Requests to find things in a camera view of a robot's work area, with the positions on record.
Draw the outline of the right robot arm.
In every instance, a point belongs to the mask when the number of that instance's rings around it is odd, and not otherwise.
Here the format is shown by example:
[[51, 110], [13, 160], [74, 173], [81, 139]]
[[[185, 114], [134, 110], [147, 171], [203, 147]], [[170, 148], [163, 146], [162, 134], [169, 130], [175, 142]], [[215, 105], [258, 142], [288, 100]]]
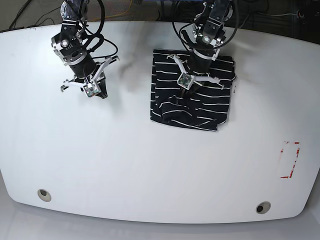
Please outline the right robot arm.
[[[65, 0], [60, 7], [62, 25], [60, 33], [52, 37], [51, 46], [54, 53], [65, 66], [71, 68], [73, 78], [64, 80], [60, 90], [64, 92], [70, 87], [79, 88], [88, 98], [108, 97], [104, 69], [119, 60], [118, 47], [106, 39], [102, 30], [105, 23], [105, 7], [101, 0], [100, 23], [96, 32], [88, 30], [88, 0]], [[109, 55], [93, 57], [103, 43], [109, 43], [115, 52]]]

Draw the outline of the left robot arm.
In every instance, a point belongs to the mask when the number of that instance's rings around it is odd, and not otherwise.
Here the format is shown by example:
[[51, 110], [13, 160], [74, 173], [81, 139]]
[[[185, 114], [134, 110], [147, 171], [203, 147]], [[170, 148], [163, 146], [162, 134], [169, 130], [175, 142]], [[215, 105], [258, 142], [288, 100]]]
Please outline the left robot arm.
[[[222, 88], [220, 79], [212, 77], [210, 66], [219, 55], [222, 47], [227, 45], [235, 36], [240, 23], [239, 6], [236, 0], [207, 0], [203, 2], [203, 10], [197, 14], [193, 21], [183, 26], [180, 30], [175, 26], [175, 15], [178, 3], [171, 8], [171, 23], [184, 48], [189, 53], [186, 62], [177, 54], [170, 54], [168, 58], [174, 60], [179, 67], [177, 84], [180, 87], [180, 96], [192, 95], [198, 87], [194, 83], [210, 82]], [[234, 30], [226, 39], [224, 30], [225, 22], [235, 13], [236, 22]]]

